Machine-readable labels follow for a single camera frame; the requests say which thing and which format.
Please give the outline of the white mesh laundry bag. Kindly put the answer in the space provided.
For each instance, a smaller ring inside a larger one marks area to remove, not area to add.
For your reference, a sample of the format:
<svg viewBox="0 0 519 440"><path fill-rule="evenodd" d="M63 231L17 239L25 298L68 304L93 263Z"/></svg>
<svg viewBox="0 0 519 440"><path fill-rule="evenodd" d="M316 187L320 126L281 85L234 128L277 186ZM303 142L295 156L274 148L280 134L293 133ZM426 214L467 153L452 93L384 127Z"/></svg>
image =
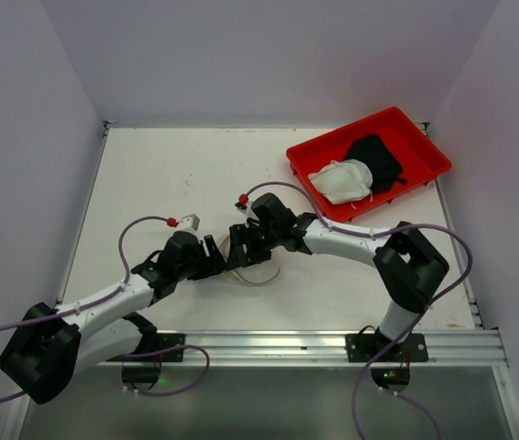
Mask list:
<svg viewBox="0 0 519 440"><path fill-rule="evenodd" d="M233 269L223 273L223 276L249 287L261 287L277 280L282 273L277 261L269 260L259 265L241 269Z"/></svg>

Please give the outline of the pale green bra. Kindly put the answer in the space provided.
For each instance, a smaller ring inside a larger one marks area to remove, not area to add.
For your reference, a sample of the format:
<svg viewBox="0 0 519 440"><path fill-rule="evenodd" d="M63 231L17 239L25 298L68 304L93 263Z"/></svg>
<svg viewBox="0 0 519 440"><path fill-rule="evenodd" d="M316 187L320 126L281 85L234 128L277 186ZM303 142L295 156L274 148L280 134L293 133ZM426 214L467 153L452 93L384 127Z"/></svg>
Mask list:
<svg viewBox="0 0 519 440"><path fill-rule="evenodd" d="M356 159L332 160L320 171L309 173L310 183L331 204L354 203L373 198L370 168Z"/></svg>

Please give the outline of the black bra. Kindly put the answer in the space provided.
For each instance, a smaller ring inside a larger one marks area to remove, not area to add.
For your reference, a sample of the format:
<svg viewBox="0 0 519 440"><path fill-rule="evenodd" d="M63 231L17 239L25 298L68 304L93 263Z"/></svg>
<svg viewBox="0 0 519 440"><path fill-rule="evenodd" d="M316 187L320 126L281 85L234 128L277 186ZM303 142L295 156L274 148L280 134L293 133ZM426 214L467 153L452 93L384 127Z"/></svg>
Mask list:
<svg viewBox="0 0 519 440"><path fill-rule="evenodd" d="M374 195L390 191L395 183L407 183L402 176L403 166L377 134L354 140L344 160L357 160L368 167L372 175L370 188Z"/></svg>

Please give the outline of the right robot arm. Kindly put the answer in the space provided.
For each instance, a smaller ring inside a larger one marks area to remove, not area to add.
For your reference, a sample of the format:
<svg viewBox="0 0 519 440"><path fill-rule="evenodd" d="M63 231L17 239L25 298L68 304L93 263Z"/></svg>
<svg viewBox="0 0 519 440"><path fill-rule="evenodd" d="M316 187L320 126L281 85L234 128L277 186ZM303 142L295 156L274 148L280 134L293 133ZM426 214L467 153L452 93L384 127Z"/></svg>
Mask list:
<svg viewBox="0 0 519 440"><path fill-rule="evenodd" d="M267 261L278 247L371 266L391 299L376 329L381 340L402 343L407 338L449 271L447 260L408 222L394 229L343 226L320 214L295 214L271 192L255 201L243 194L236 208L246 222L229 228L227 271Z"/></svg>

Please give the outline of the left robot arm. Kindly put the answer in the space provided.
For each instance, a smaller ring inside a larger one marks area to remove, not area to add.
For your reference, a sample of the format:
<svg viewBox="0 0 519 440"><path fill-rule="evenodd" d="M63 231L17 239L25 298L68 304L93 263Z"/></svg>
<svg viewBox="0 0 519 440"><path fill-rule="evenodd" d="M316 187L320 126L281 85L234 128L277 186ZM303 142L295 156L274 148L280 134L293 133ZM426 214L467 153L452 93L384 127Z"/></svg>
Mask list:
<svg viewBox="0 0 519 440"><path fill-rule="evenodd" d="M184 335L159 335L139 312L172 294L179 282L212 277L225 268L211 236L176 232L117 285L58 308L44 302L32 306L0 355L0 369L43 404L73 376L109 359L180 362L188 349Z"/></svg>

